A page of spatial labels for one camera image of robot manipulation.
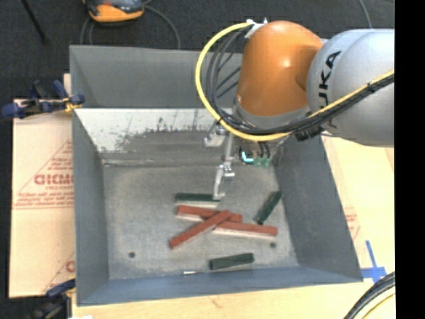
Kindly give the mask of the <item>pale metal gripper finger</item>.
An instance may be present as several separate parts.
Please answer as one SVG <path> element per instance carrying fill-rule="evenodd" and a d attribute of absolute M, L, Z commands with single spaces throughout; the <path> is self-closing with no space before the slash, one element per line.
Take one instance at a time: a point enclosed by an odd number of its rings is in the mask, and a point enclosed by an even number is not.
<path fill-rule="evenodd" d="M 226 130 L 221 124 L 214 122 L 207 132 L 206 136 L 203 138 L 203 147 L 204 148 L 216 148 L 223 144 L 224 140 L 228 135 L 228 130 Z"/>
<path fill-rule="evenodd" d="M 227 194 L 234 177 L 235 172 L 231 164 L 224 163 L 216 168 L 212 193 L 214 200 L 220 200 Z"/>

